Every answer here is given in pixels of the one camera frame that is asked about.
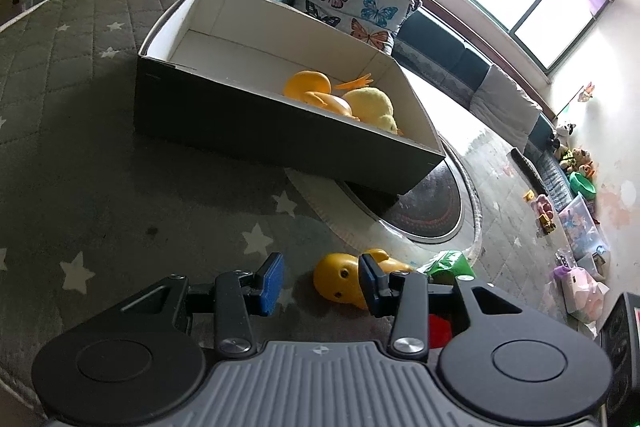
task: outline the butterfly pillow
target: butterfly pillow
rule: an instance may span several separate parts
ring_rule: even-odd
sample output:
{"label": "butterfly pillow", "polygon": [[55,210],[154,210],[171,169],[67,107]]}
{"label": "butterfly pillow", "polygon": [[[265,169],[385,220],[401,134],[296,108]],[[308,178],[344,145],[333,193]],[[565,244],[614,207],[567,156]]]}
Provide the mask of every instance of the butterfly pillow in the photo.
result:
{"label": "butterfly pillow", "polygon": [[295,0],[293,6],[390,54],[413,5],[412,0]]}

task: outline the cardboard box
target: cardboard box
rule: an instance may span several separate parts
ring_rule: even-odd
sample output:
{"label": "cardboard box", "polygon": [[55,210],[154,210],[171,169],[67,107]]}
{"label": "cardboard box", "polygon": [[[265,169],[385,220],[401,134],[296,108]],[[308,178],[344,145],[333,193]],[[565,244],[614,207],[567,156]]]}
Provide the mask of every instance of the cardboard box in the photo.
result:
{"label": "cardboard box", "polygon": [[[403,137],[284,97],[287,79],[333,84],[371,73]],[[238,158],[289,166],[392,194],[444,158],[395,60],[273,0],[179,0],[138,57],[136,130]]]}

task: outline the green plastic bag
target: green plastic bag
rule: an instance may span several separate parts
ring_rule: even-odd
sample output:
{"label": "green plastic bag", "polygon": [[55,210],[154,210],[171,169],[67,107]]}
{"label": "green plastic bag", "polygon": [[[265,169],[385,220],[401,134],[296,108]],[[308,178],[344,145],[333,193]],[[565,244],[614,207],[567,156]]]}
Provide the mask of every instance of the green plastic bag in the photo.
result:
{"label": "green plastic bag", "polygon": [[430,275],[436,284],[453,284],[458,275],[476,276],[460,250],[441,251],[427,264],[420,266],[418,272]]}

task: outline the black circular pad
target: black circular pad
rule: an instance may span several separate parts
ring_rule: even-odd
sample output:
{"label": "black circular pad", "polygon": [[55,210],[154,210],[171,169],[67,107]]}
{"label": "black circular pad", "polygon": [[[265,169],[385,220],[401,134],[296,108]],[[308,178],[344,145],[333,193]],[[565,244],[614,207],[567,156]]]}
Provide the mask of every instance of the black circular pad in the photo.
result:
{"label": "black circular pad", "polygon": [[141,424],[194,393],[206,368],[194,340],[173,328],[123,330],[71,330],[40,350],[31,379],[45,411],[74,425]]}
{"label": "black circular pad", "polygon": [[[457,282],[470,326],[437,367],[456,399],[510,425],[569,423],[602,403],[612,368],[600,346],[498,288]],[[505,301],[511,306],[498,306]]]}
{"label": "black circular pad", "polygon": [[497,347],[494,365],[503,375],[524,382],[544,382],[562,375],[566,358],[557,347],[538,341],[512,341]]}
{"label": "black circular pad", "polygon": [[151,367],[151,352],[140,343],[100,341],[87,346],[78,358],[80,373],[99,382],[131,380]]}

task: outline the yellow rubber duck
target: yellow rubber duck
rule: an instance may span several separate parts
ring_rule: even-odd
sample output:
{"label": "yellow rubber duck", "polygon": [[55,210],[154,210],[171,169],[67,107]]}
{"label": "yellow rubber duck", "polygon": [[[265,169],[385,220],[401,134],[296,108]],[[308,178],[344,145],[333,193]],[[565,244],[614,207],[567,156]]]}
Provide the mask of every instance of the yellow rubber duck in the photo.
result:
{"label": "yellow rubber duck", "polygon": [[[372,248],[365,253],[370,253],[385,273],[395,270],[413,270],[408,264],[392,259],[380,248]],[[367,309],[358,281],[358,258],[354,255],[330,253],[324,256],[314,270],[314,286],[327,300],[354,304],[363,310]]]}
{"label": "yellow rubber duck", "polygon": [[[336,89],[364,87],[372,82],[372,80],[369,80],[370,76],[370,74],[366,74],[352,82],[346,82],[335,87]],[[329,78],[319,71],[299,71],[287,80],[282,93],[293,100],[300,100],[300,102],[358,120],[357,117],[353,116],[351,107],[346,100],[331,94]]]}

